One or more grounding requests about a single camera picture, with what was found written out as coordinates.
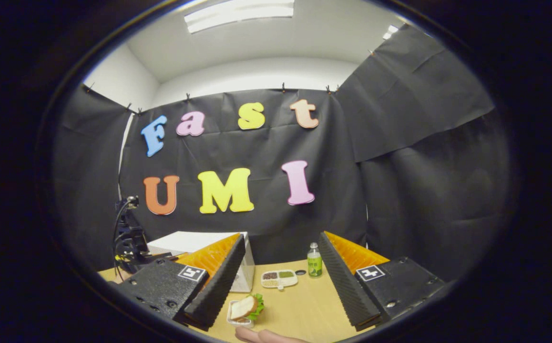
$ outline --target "black curtain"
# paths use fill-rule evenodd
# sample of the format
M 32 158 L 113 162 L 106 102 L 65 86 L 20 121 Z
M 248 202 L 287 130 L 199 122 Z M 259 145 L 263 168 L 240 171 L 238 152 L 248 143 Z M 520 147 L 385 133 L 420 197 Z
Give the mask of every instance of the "black curtain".
M 289 105 L 299 99 L 314 104 L 311 117 L 319 120 L 312 129 L 297 123 Z M 241 130 L 238 109 L 248 102 L 265 108 L 265 124 Z M 175 130 L 181 117 L 191 111 L 206 115 L 204 132 L 180 136 Z M 147 157 L 141 130 L 164 115 L 162 150 Z M 147 239 L 172 232 L 249 232 L 256 263 L 276 263 L 306 258 L 309 244 L 323 230 L 365 245 L 366 208 L 361 176 L 349 144 L 341 107 L 326 91 L 236 91 L 192 98 L 157 107 L 135 119 L 125 146 L 121 169 L 122 195 L 139 195 L 141 206 L 134 215 L 145 228 Z M 308 162 L 308 189 L 315 194 L 309 204 L 291 206 L 283 163 Z M 225 183 L 230 172 L 248 168 L 248 193 L 255 205 L 250 212 L 200 213 L 202 183 L 198 174 L 215 171 Z M 176 175 L 176 209 L 169 215 L 151 213 L 145 202 L 143 179 L 161 178 L 158 199 L 165 204 L 163 177 Z
M 53 180 L 62 241 L 97 270 L 112 267 L 111 239 L 125 107 L 80 86 L 55 133 Z
M 452 52 L 403 26 L 337 92 L 363 175 L 369 247 L 445 280 L 503 226 L 511 194 L 505 130 Z

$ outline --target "lettuce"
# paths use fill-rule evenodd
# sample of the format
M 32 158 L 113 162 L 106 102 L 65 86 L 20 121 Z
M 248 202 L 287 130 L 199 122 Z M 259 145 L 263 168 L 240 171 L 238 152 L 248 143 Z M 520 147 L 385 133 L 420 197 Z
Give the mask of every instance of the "lettuce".
M 257 302 L 259 302 L 259 304 L 257 305 L 257 309 L 255 310 L 255 312 L 252 312 L 250 315 L 247 315 L 245 318 L 250 319 L 252 321 L 256 321 L 257 316 L 259 315 L 259 313 L 261 313 L 261 311 L 263 311 L 263 308 L 265 307 L 263 306 L 263 295 L 260 295 L 259 293 L 257 293 L 257 294 L 252 294 L 251 296 L 255 297 L 255 299 L 257 299 Z

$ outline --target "plastic bottle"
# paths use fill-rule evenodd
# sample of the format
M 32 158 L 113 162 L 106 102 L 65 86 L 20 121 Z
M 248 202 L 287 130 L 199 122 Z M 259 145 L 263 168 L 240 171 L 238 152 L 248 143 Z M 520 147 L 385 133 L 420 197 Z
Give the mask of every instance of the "plastic bottle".
M 318 244 L 312 242 L 308 251 L 308 275 L 317 278 L 322 275 L 322 258 L 318 251 Z

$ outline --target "wooden table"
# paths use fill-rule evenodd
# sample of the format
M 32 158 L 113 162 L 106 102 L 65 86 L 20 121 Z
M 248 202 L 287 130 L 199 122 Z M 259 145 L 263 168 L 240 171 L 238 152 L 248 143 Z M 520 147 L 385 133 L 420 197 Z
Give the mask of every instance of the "wooden table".
M 283 291 L 261 286 L 260 278 L 263 272 L 280 269 L 307 271 L 308 263 L 302 260 L 255 267 L 251 293 L 263 295 L 265 309 L 255 321 L 253 330 L 268 329 L 283 336 L 297 337 L 312 343 L 335 342 L 371 330 L 367 328 L 357 332 L 354 326 L 350 325 L 324 264 L 323 275 L 319 278 L 310 278 L 308 273 L 298 275 L 298 283 L 285 287 Z M 100 272 L 100 275 L 107 281 L 115 280 L 113 269 Z M 128 275 L 122 272 L 122 276 L 125 279 Z M 227 323 L 226 316 L 229 302 L 240 300 L 246 295 L 247 293 L 229 293 L 215 324 L 208 332 L 190 327 L 226 342 L 240 342 L 235 337 L 235 327 Z

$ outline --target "hand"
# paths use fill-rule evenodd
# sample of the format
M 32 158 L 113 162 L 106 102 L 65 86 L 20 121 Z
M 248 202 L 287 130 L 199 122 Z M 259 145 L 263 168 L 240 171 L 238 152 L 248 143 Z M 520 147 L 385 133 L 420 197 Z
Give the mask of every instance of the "hand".
M 270 330 L 254 332 L 241 326 L 236 328 L 236 338 L 246 343 L 308 343 L 298 338 L 280 336 Z

